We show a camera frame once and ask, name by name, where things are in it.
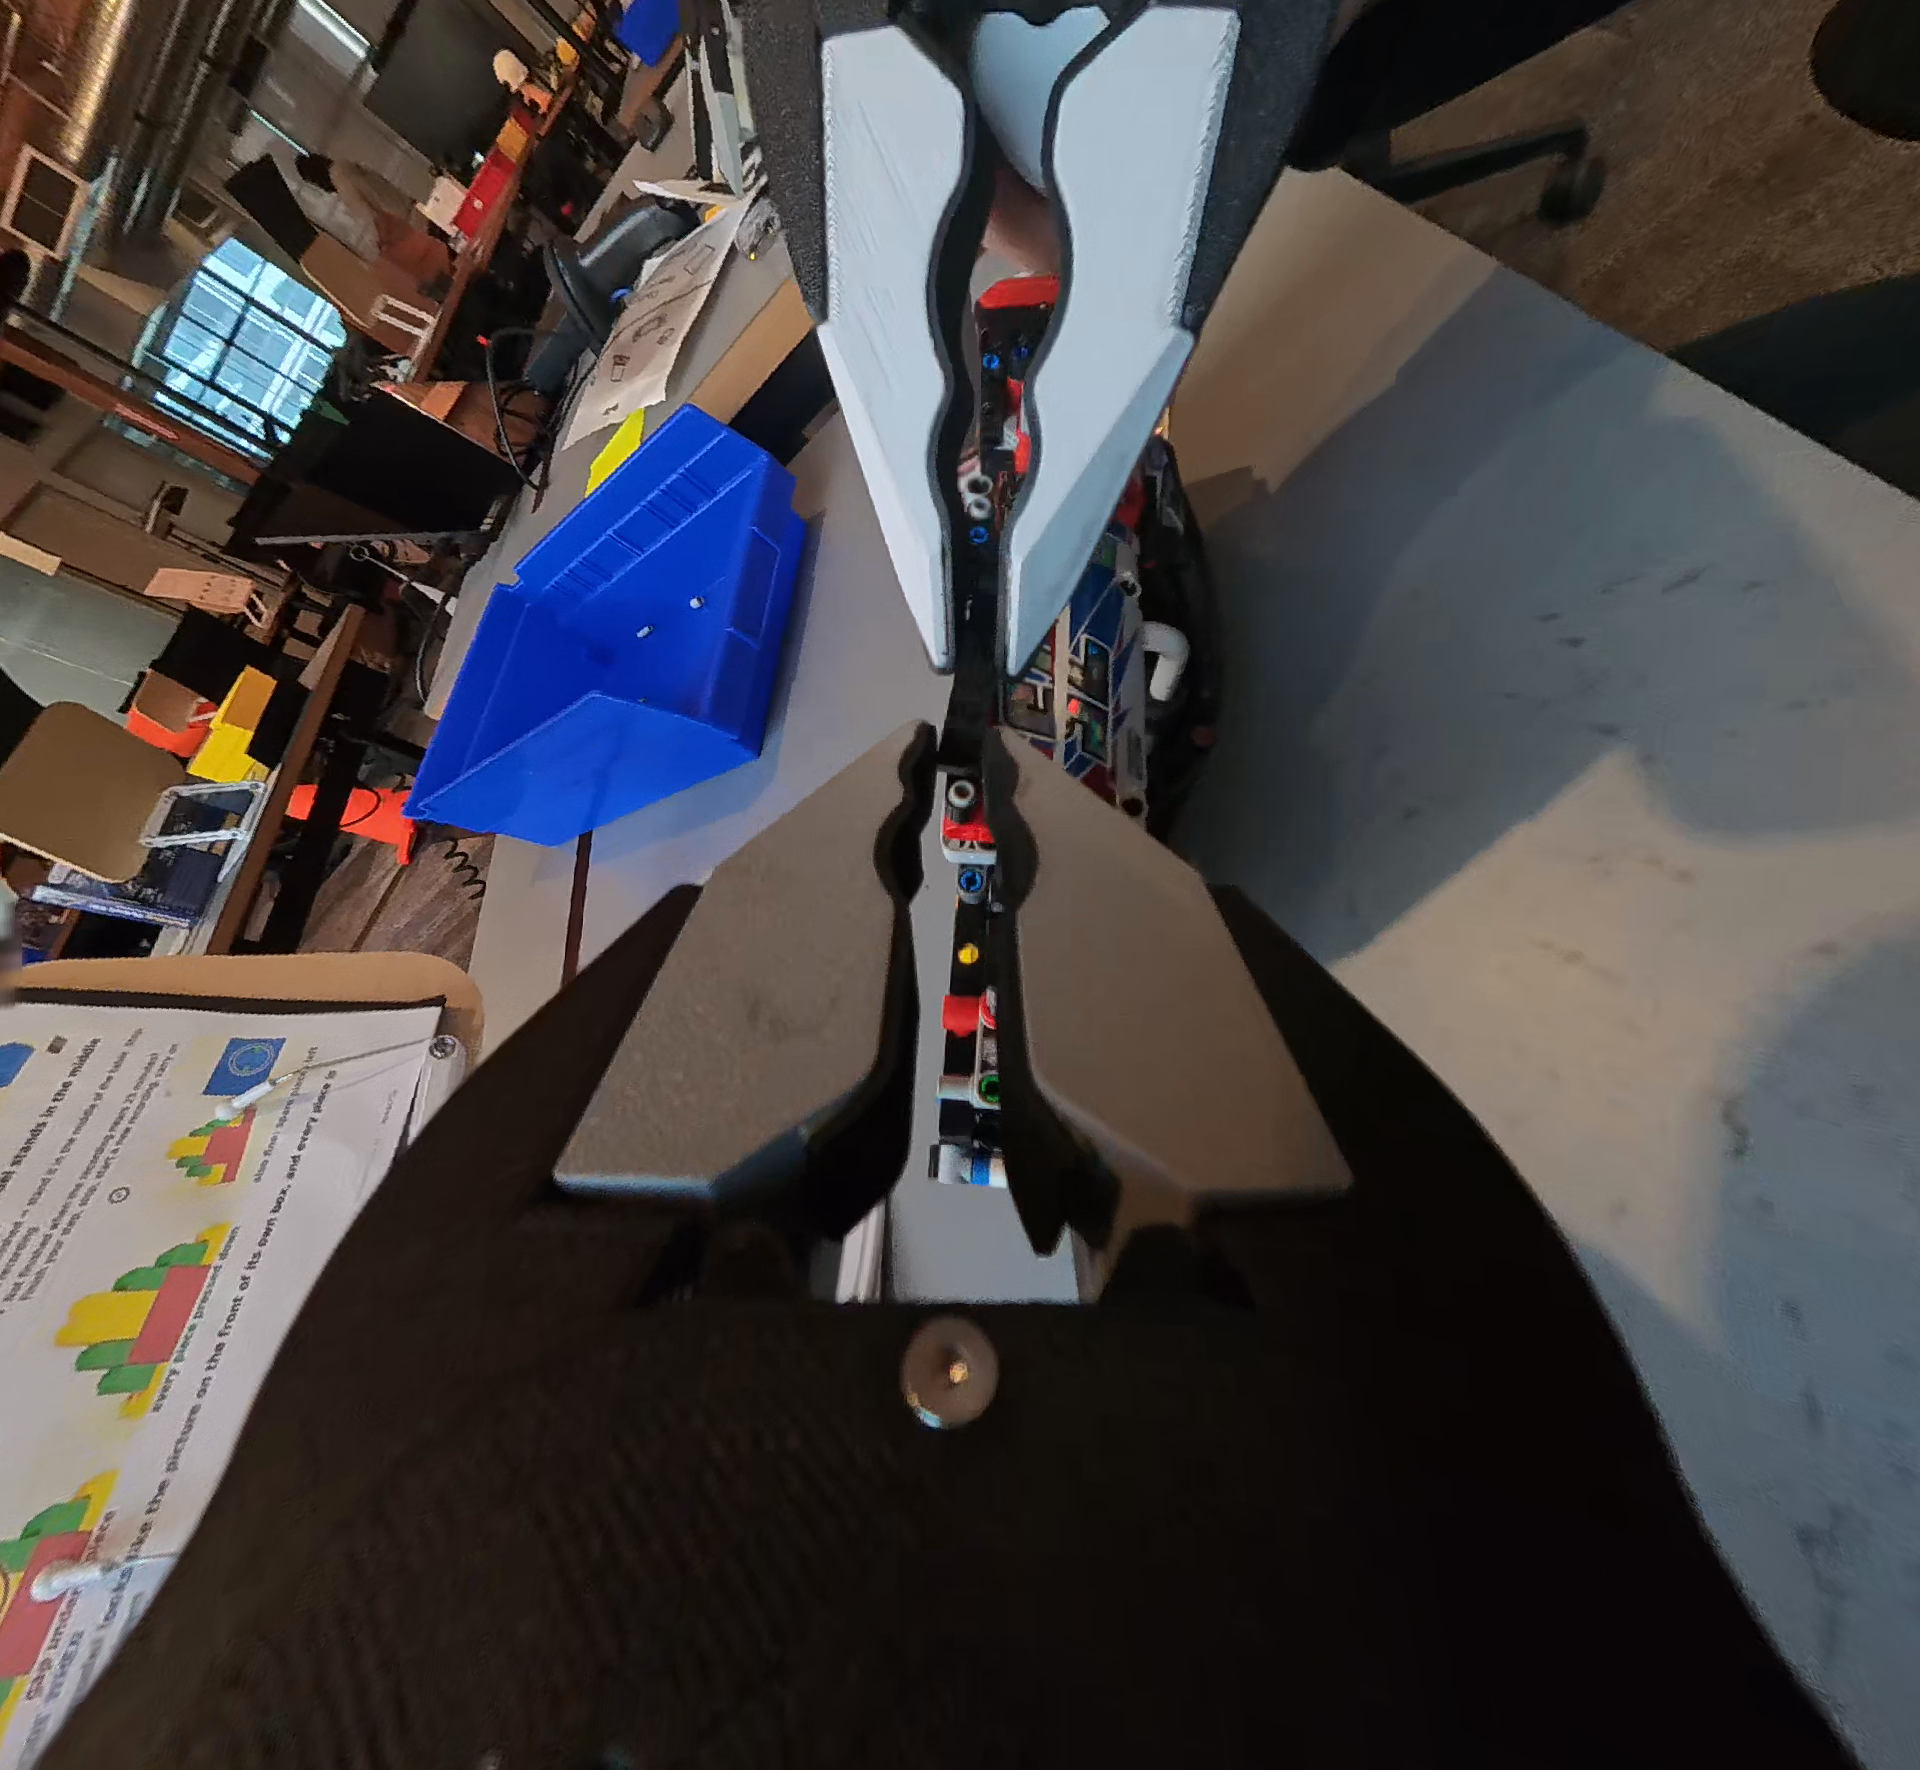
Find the laminated brick picture sheet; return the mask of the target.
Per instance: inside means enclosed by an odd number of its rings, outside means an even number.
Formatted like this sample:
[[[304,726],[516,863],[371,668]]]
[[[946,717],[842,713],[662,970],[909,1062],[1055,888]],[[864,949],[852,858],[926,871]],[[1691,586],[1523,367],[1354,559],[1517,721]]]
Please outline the laminated brick picture sheet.
[[[46,1749],[206,1515],[301,1303],[446,1087],[443,1017],[5,1005],[5,1766]]]

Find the dark computer monitor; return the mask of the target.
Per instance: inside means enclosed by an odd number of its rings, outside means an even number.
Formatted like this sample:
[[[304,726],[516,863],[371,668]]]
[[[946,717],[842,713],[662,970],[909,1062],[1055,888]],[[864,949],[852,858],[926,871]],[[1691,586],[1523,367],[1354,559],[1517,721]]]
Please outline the dark computer monitor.
[[[261,467],[231,529],[254,556],[294,545],[488,534],[522,492],[512,461],[386,388],[318,401]]]

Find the black office chair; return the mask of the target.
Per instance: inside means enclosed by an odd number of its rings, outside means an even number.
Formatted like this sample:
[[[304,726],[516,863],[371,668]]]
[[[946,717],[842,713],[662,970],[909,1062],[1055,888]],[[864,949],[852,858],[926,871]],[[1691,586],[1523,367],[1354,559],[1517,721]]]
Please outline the black office chair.
[[[1552,162],[1560,193],[1545,212],[1587,215],[1601,172],[1584,167],[1591,131],[1575,119],[1472,147],[1401,157],[1405,125],[1501,78],[1553,45],[1553,0],[1339,0],[1332,48],[1288,144],[1294,172],[1351,173],[1405,204]]]

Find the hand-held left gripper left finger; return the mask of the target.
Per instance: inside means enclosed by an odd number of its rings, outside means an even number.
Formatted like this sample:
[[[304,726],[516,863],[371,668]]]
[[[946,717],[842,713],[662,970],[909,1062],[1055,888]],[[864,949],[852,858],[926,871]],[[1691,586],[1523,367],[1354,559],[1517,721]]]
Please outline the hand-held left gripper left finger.
[[[574,1197],[849,1235],[907,1157],[909,906],[938,733],[907,723],[719,863],[554,1167]]]

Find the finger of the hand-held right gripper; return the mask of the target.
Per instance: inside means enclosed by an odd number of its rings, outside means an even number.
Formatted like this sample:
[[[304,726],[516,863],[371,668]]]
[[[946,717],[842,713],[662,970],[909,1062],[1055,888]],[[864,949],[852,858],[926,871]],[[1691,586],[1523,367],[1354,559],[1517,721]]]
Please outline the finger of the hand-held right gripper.
[[[1009,677],[1068,605],[1194,349],[1185,300],[1237,33],[1235,7],[1150,5],[1052,92],[1043,173],[1065,273],[1027,378],[1033,449],[1004,542]]]
[[[824,44],[822,191],[822,351],[907,613],[929,664],[955,676],[948,501],[988,167],[970,87],[914,27]]]

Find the blue plastic bin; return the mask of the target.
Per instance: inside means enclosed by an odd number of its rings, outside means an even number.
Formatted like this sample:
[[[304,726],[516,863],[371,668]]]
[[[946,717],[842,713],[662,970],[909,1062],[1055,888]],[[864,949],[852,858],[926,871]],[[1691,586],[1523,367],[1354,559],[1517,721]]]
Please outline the blue plastic bin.
[[[685,405],[494,589],[416,821],[541,847],[759,759],[803,564],[796,479]]]

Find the yellow storage bin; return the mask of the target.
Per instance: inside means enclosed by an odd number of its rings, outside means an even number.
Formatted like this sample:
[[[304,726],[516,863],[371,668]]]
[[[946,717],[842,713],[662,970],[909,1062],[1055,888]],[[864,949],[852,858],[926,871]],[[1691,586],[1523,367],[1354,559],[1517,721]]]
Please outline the yellow storage bin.
[[[275,679],[245,668],[216,707],[186,776],[219,786],[254,786],[271,776],[271,762],[254,756],[254,736],[275,701]]]

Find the toy brick race car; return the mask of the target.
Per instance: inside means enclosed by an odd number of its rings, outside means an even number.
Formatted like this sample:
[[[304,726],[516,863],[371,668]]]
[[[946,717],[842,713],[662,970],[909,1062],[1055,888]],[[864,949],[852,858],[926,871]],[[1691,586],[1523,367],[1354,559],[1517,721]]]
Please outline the toy brick race car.
[[[1020,273],[972,306],[976,415],[957,481],[965,568],[996,577],[1033,458],[1027,382],[1061,298],[1052,273]],[[1165,428],[1096,536],[1068,601],[1018,677],[997,677],[991,717],[1095,798],[1166,837],[1214,750],[1220,629],[1205,540]],[[1002,915],[980,784],[948,773],[940,838],[955,880],[933,1183],[1004,1190],[997,997],[986,947]]]

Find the window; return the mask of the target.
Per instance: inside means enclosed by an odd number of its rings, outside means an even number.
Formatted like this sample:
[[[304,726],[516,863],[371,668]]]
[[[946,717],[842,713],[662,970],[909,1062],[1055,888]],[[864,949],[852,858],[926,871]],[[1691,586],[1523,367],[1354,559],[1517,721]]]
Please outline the window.
[[[325,295],[229,241],[153,316],[138,365],[190,423],[273,447],[312,409],[346,343]]]

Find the person's right hand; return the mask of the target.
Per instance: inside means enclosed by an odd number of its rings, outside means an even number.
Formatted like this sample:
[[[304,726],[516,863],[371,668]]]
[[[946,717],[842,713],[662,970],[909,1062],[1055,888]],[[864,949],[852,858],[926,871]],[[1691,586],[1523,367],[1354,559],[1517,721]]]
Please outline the person's right hand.
[[[991,281],[1055,278],[1063,270],[1065,252],[1052,203],[1015,172],[997,173],[978,257],[991,265]]]

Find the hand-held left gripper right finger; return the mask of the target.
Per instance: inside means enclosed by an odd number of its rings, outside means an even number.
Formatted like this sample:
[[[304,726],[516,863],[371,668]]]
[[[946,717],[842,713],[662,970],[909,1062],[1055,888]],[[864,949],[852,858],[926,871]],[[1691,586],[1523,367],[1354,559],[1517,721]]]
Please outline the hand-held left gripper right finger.
[[[1344,1197],[1354,1172],[1202,878],[1025,740],[980,784],[1002,1145],[1033,1249]]]

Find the white printed paper sheet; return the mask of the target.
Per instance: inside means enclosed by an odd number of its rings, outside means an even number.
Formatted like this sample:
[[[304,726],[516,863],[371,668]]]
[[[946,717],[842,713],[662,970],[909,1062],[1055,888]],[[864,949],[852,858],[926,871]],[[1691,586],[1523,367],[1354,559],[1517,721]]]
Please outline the white printed paper sheet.
[[[641,270],[612,324],[609,340],[574,403],[560,447],[618,427],[668,397],[681,349],[708,304],[748,208],[745,199],[709,206],[698,228],[654,254]]]

